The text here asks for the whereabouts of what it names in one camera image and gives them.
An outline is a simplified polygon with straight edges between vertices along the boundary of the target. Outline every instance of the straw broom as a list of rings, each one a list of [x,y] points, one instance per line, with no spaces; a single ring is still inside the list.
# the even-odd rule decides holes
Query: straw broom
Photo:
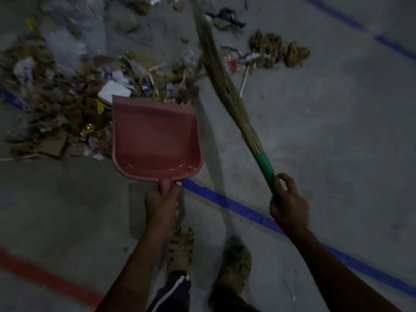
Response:
[[[273,167],[263,151],[263,146],[260,142],[257,133],[250,124],[247,110],[239,93],[237,92],[234,83],[231,81],[224,64],[218,55],[218,50],[215,45],[214,37],[212,35],[211,26],[202,14],[199,5],[195,0],[190,0],[193,9],[193,17],[196,24],[199,43],[202,49],[202,61],[207,72],[212,86],[214,87],[217,96],[221,103],[226,108],[231,118],[236,123],[241,131],[241,135],[254,156],[260,170],[263,173],[267,184],[274,194],[274,170]]]

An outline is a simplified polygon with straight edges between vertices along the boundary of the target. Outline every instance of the broom bristles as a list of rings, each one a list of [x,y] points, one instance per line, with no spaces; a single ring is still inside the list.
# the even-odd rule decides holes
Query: broom bristles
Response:
[[[212,86],[226,108],[231,118],[241,131],[241,135],[253,155],[263,151],[263,146],[257,133],[250,124],[250,119],[245,109],[244,102],[237,92],[234,83],[224,64],[218,55],[212,35],[211,26],[202,15],[202,11],[195,0],[190,0],[193,9],[193,17],[196,24],[199,43],[202,49],[202,61]]]

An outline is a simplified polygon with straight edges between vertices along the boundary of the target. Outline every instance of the plastic bag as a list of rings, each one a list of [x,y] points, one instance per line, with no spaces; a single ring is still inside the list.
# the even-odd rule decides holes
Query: plastic bag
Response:
[[[80,66],[80,58],[86,55],[86,46],[62,26],[52,26],[45,22],[40,30],[46,40],[46,46],[52,54],[56,71],[73,76]]]
[[[58,24],[70,24],[80,32],[89,58],[107,55],[104,0],[48,0],[41,8]]]

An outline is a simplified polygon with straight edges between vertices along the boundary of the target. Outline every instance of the foot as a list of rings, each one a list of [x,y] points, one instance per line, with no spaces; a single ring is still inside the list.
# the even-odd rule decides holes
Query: foot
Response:
[[[193,256],[193,231],[188,226],[179,228],[168,242],[167,274],[189,272]]]
[[[224,262],[220,273],[217,276],[212,289],[219,285],[228,287],[237,295],[241,296],[244,287],[247,285],[252,266],[250,251],[245,246],[239,246],[228,256],[224,257]]]

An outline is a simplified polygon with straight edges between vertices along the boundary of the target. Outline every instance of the pants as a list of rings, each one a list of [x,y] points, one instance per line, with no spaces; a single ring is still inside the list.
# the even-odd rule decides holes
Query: pants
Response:
[[[147,312],[189,312],[189,291],[189,274],[173,272],[157,292]],[[213,312],[259,312],[224,286],[217,286],[211,298]]]

